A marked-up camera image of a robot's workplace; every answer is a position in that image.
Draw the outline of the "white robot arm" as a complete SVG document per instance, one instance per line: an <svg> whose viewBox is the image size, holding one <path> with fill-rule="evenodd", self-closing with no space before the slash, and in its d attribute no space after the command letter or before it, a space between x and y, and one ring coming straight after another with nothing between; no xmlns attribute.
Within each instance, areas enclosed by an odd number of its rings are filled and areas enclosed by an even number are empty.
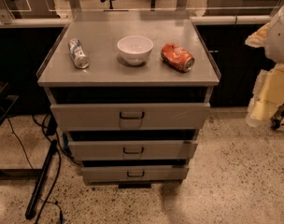
<svg viewBox="0 0 284 224"><path fill-rule="evenodd" d="M246 123L258 127L268 121L279 128L284 120L284 5L272 19L245 41L247 46L264 48L265 56L276 64L261 70L248 104Z"/></svg>

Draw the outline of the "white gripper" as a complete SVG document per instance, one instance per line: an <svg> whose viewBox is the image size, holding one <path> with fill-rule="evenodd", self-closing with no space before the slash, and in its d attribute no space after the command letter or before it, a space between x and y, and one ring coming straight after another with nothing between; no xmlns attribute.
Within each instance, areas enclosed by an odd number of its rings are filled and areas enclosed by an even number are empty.
<svg viewBox="0 0 284 224"><path fill-rule="evenodd" d="M253 48L269 49L273 44L265 45L269 25L270 22L249 35L245 44ZM277 109L284 104L284 63L274 57L267 56L267 58L277 63L268 72L261 70L256 78L252 91L253 96L248 104L248 114L246 116L246 123L250 127L259 127L270 121Z"/></svg>

